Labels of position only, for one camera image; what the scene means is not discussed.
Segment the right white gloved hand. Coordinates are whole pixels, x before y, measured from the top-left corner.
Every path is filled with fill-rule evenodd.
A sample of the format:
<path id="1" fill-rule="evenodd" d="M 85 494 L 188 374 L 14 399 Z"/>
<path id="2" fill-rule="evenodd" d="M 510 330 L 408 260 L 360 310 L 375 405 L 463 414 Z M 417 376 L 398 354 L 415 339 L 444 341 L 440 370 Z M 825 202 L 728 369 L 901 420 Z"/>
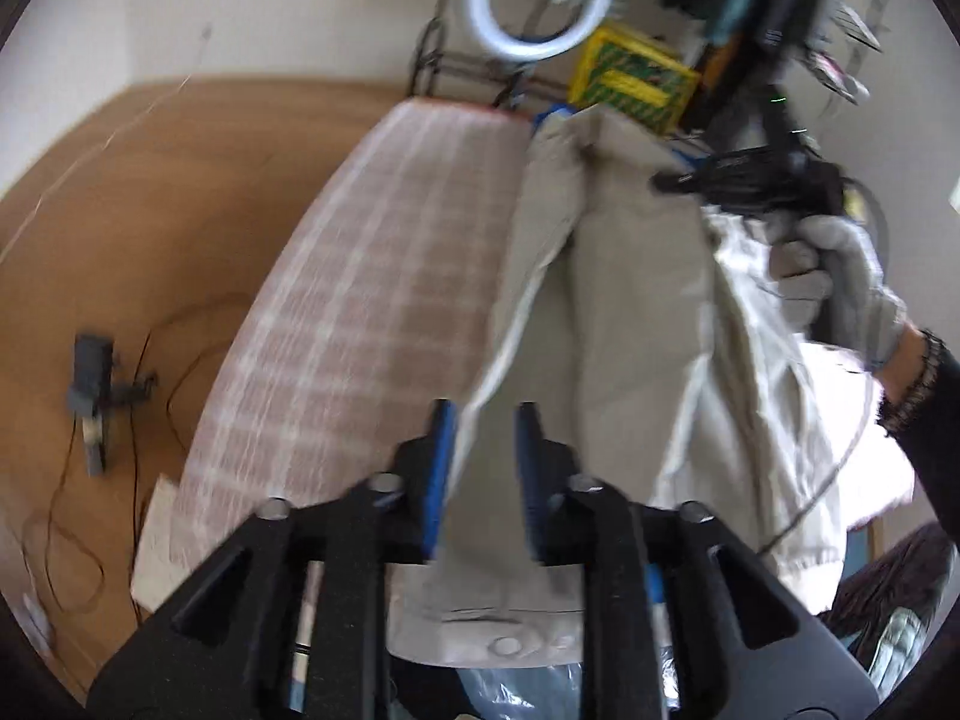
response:
<path id="1" fill-rule="evenodd" d="M 771 245 L 770 278 L 788 322 L 811 330 L 825 316 L 822 343 L 848 349 L 875 374 L 895 355 L 908 316 L 885 283 L 869 232 L 846 216 L 788 216 Z"/>

